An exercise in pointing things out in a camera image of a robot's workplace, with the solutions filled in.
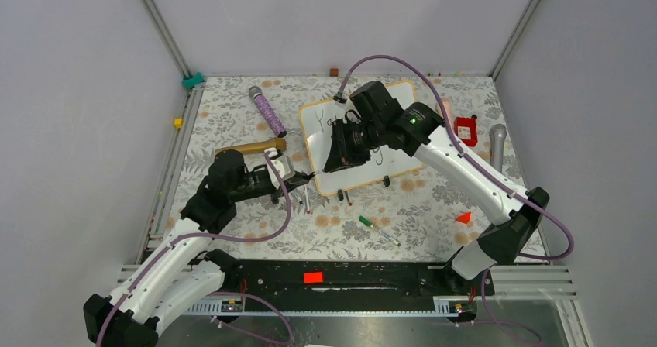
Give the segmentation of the yellow framed whiteboard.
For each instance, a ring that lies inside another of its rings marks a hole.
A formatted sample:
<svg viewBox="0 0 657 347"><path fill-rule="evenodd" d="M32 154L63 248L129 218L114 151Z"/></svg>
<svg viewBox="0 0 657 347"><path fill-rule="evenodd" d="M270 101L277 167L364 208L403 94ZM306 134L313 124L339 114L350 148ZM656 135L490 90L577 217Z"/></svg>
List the yellow framed whiteboard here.
<svg viewBox="0 0 657 347"><path fill-rule="evenodd" d="M332 99L304 105L298 116L317 192L325 197L419 170L423 163L402 150L377 146L360 125L363 115L347 113Z"/></svg>

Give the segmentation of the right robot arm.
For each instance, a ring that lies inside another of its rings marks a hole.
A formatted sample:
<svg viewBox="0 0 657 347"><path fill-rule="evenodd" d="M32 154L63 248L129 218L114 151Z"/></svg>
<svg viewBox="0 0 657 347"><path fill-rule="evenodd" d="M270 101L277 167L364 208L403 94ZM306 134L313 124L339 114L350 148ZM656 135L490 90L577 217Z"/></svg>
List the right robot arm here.
<svg viewBox="0 0 657 347"><path fill-rule="evenodd" d="M370 160L372 150L386 146L437 170L466 193L490 224L449 259L444 282L454 294L467 292L485 269L515 261L547 207L550 196L545 190L507 181L462 147L441 115L419 102L402 107L379 81L366 83L349 99L355 118L332 120L324 172L360 167Z"/></svg>

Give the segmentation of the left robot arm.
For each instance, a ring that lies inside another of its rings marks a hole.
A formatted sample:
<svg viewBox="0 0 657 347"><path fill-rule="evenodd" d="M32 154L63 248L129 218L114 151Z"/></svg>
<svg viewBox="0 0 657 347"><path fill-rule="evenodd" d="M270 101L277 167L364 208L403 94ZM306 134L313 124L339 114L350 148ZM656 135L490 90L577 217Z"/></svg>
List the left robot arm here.
<svg viewBox="0 0 657 347"><path fill-rule="evenodd" d="M269 195L282 197L286 218L273 234L283 233L291 220L290 191L306 185L313 173L298 172L291 159L266 149L265 163L249 170L244 155L223 150L215 155L196 193L153 253L109 295L94 294L83 306L88 338L97 346L155 346L163 332L190 307L218 290L229 294L240 283L237 259L216 249L184 279L183 268L216 239L247 242L222 230L236 216L240 201Z"/></svg>

